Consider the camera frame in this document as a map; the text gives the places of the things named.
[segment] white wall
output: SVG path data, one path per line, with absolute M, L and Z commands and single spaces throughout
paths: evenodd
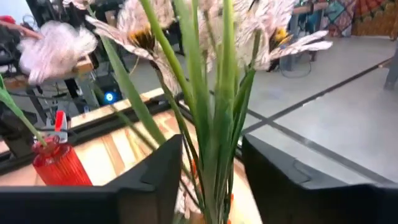
M 32 15 L 26 0 L 0 0 L 0 16 L 12 16 L 20 24 L 26 14 Z

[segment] blue light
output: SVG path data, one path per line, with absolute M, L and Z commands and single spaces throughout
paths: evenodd
M 116 101 L 116 94 L 114 92 L 106 92 L 104 96 L 104 102 L 107 104 L 114 103 Z

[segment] concrete floor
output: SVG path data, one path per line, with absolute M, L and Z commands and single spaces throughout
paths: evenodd
M 386 39 L 333 39 L 316 62 L 300 62 L 294 72 L 256 74 L 249 102 L 246 132 L 349 184 L 398 182 L 398 92 L 383 90 L 387 75 L 379 68 L 325 96 L 301 101 L 390 58 L 395 43 Z M 184 58 L 178 57 L 185 66 Z M 127 58 L 132 66 L 133 57 Z M 139 62 L 131 80 L 139 92 L 160 87 L 154 71 Z M 33 111 L 28 99 L 16 99 Z M 264 119 L 271 119 L 270 125 Z

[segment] colorful patterned fabric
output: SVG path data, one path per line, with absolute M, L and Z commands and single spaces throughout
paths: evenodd
M 398 8 L 395 0 L 357 0 L 353 35 L 386 35 L 396 39 Z
M 335 0 L 326 10 L 322 29 L 328 29 L 332 37 L 349 37 L 357 0 Z

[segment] red bottle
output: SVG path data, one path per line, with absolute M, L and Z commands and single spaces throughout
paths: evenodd
M 45 139 L 47 146 L 40 142 L 33 145 L 37 153 L 33 160 L 36 172 L 46 185 L 90 185 L 90 178 L 83 168 L 73 147 L 67 143 L 59 143 L 58 136 Z

